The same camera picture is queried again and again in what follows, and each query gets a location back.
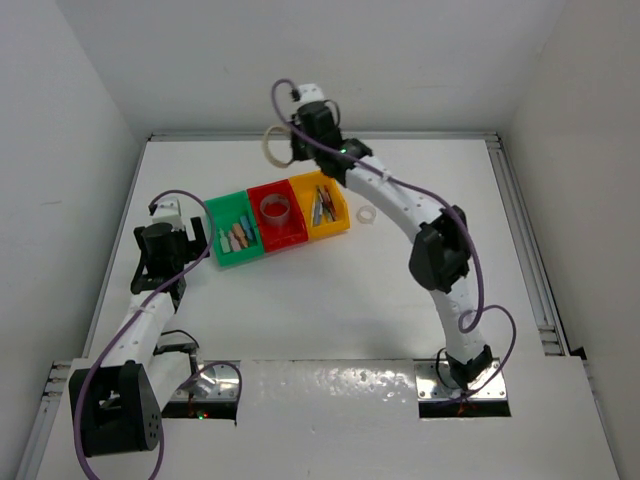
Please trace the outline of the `pink eraser case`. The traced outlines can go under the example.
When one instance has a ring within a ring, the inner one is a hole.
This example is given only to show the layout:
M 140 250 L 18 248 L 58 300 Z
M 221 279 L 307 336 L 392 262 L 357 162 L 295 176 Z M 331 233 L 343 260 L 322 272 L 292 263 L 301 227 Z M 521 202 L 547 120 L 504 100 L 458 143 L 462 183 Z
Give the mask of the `pink eraser case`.
M 231 249 L 234 252 L 238 252 L 238 251 L 242 250 L 242 246 L 240 244 L 240 241 L 238 240 L 238 238 L 236 237 L 236 235 L 232 231 L 229 231 L 227 233 L 227 237 L 229 239 L 229 243 L 230 243 Z

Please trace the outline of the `tan tape roll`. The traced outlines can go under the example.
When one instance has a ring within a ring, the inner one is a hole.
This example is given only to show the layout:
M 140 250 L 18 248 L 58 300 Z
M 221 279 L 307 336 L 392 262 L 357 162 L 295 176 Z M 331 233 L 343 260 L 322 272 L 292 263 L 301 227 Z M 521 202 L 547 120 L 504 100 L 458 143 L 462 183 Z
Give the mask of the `tan tape roll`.
M 284 125 L 271 125 L 265 130 L 261 139 L 262 153 L 265 159 L 271 165 L 275 166 L 276 168 L 286 169 L 293 163 L 293 160 L 290 159 L 288 161 L 282 161 L 272 153 L 269 147 L 269 142 L 270 142 L 271 136 L 274 133 L 284 135 L 287 139 L 291 139 L 291 130 L 289 127 L 286 127 Z

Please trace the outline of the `small white tape roll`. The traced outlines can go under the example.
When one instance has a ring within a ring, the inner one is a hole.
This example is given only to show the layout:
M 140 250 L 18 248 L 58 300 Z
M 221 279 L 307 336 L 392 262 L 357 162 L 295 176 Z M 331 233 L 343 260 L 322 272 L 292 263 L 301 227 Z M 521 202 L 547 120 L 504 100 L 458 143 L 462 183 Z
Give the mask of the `small white tape roll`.
M 364 205 L 357 210 L 356 217 L 360 223 L 371 225 L 376 220 L 377 210 L 371 205 Z

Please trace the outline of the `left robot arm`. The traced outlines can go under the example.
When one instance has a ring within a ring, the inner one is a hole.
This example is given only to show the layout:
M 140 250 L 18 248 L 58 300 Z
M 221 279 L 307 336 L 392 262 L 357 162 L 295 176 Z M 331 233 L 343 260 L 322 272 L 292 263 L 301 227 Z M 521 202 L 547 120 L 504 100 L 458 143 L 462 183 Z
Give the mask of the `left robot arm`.
M 186 267 L 210 254 L 201 219 L 190 222 L 191 233 L 176 221 L 134 230 L 140 258 L 117 338 L 96 370 L 78 369 L 68 384 L 74 440 L 87 458 L 155 449 L 162 410 L 191 374 L 186 348 L 157 347 L 184 296 Z

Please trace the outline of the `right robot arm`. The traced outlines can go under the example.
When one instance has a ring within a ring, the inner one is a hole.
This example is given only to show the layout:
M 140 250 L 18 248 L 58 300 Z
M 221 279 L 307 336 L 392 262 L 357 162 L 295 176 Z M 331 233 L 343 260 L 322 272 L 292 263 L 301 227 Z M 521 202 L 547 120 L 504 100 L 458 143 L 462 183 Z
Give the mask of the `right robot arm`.
M 433 299 L 450 375 L 467 389 L 491 365 L 492 353 L 474 322 L 479 309 L 469 292 L 472 250 L 464 211 L 402 185 L 371 148 L 342 135 L 326 100 L 301 100 L 290 125 L 303 133 L 294 140 L 296 160 L 313 159 L 325 175 L 368 200 L 407 236 L 409 272 Z

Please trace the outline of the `green eraser case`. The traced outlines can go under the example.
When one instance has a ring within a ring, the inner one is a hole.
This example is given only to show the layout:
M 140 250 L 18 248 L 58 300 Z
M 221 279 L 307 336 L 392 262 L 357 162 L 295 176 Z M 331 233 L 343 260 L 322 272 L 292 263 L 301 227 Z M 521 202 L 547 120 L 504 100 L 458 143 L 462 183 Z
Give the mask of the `green eraser case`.
M 227 236 L 227 234 L 224 232 L 223 229 L 220 229 L 218 231 L 219 233 L 219 243 L 220 243 L 220 248 L 223 254 L 228 254 L 231 252 L 231 246 L 229 243 L 229 238 Z

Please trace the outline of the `orange eraser case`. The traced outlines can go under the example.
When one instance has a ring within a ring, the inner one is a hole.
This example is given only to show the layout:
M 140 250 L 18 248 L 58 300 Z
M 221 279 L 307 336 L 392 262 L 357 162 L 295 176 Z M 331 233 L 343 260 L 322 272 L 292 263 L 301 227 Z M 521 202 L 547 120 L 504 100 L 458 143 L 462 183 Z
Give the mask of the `orange eraser case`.
M 232 225 L 232 232 L 236 235 L 236 237 L 240 241 L 240 244 L 243 248 L 249 247 L 249 241 L 246 238 L 245 233 L 239 223 L 234 223 Z

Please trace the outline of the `silver tape roll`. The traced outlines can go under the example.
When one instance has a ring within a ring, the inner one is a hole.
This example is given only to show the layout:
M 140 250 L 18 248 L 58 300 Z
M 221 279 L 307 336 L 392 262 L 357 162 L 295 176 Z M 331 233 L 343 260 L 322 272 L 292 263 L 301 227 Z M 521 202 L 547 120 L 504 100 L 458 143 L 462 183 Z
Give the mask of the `silver tape roll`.
M 290 217 L 289 199 L 278 193 L 266 195 L 260 202 L 259 211 L 262 220 L 274 228 L 284 227 Z

